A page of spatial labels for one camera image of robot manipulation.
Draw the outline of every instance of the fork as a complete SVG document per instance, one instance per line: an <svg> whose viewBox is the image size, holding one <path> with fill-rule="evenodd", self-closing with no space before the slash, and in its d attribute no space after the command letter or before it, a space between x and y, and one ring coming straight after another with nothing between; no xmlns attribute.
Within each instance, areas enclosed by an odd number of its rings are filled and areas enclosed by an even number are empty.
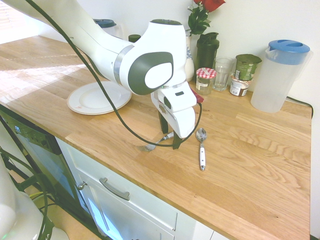
<svg viewBox="0 0 320 240"><path fill-rule="evenodd" d="M169 134L167 134L163 138L161 138L159 141L157 141L155 144L158 144L158 143L160 143L162 141L168 140L168 139L172 138L173 136L174 136L174 132L170 132ZM148 145L145 145L145 146L137 146L137 148L140 151L150 152L150 151L152 151L152 150L154 150L156 148L156 145L148 144Z"/></svg>

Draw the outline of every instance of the kitchen counter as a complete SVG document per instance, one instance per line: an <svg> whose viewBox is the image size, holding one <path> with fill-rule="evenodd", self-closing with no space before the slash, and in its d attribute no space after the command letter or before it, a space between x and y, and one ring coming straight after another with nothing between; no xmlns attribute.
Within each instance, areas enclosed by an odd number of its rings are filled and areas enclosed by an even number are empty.
<svg viewBox="0 0 320 240"><path fill-rule="evenodd" d="M70 93L93 82L66 43L35 36L0 45L0 104L227 238L310 239L309 107L286 101L265 113L252 107L250 92L213 91L202 104L200 171L193 136L176 150L141 152L144 143L114 112L71 111ZM142 137L163 136L149 95L133 95L119 113Z"/></svg>

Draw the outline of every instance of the red checkered lid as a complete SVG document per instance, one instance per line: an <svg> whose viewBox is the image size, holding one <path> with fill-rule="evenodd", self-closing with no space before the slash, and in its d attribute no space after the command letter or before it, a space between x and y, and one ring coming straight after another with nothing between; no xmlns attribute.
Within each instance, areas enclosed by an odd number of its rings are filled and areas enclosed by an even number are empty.
<svg viewBox="0 0 320 240"><path fill-rule="evenodd" d="M217 72L212 68L202 67L196 71L196 75L203 79L213 79L217 75Z"/></svg>

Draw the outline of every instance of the spoon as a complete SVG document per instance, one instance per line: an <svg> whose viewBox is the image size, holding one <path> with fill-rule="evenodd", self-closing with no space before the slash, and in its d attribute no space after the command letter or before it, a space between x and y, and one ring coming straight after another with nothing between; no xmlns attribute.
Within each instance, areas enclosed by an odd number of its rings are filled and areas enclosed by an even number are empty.
<svg viewBox="0 0 320 240"><path fill-rule="evenodd" d="M200 169L204 171L206 169L206 153L205 153L205 145L204 140L207 139L207 133L203 128L199 128L195 133L196 139L200 141L200 152L199 152L199 161L200 161Z"/></svg>

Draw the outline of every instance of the kitchen floor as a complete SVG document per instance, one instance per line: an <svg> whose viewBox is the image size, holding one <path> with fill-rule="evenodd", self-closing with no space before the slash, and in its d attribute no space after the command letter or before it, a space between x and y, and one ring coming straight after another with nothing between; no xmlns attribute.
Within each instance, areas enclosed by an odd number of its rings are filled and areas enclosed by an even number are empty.
<svg viewBox="0 0 320 240"><path fill-rule="evenodd" d="M14 171L10 171L10 174L18 183L23 181L23 178L17 175ZM37 193L38 190L35 187L31 186L26 188L25 192L28 195L31 195ZM40 208L44 206L43 202L43 198L39 198L35 201L35 204L38 208ZM54 223L55 227L66 232L69 240L101 240L98 236L92 233L89 229L87 229L84 225L82 225L74 217L72 217L57 205L48 206L47 215L49 219Z"/></svg>

